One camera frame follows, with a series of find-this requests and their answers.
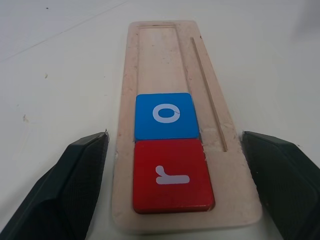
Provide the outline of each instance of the white table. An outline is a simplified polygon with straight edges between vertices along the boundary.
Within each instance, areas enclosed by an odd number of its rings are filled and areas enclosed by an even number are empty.
[[[87,239],[280,240],[255,225],[127,235],[111,219],[115,141],[128,25],[195,20],[239,134],[298,144],[320,166],[318,0],[15,0],[0,2],[0,229],[71,142],[108,129]]]

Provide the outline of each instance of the wooden block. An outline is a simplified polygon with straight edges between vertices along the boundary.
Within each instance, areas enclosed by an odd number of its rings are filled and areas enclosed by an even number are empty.
[[[132,205],[138,94],[189,92],[212,182],[207,212],[138,214]],[[194,21],[134,22],[128,30],[112,189],[113,220],[139,233],[245,226],[262,207],[227,104]]]
[[[133,209],[140,214],[208,211],[215,199],[199,139],[139,141]]]
[[[196,111],[189,93],[140,94],[136,97],[136,141],[198,136]]]

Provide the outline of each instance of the wooden tray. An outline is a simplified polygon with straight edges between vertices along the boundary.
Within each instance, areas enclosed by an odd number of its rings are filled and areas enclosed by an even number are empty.
[[[189,92],[215,196],[208,212],[137,214],[132,207],[136,96]],[[130,25],[118,122],[112,216],[126,231],[158,233],[245,226],[262,216],[256,186],[194,21]]]

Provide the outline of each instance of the blue block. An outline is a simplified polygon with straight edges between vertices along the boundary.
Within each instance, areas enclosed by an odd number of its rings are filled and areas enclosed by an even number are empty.
[[[136,96],[134,126],[136,141],[190,139],[198,136],[196,111],[189,93]]]

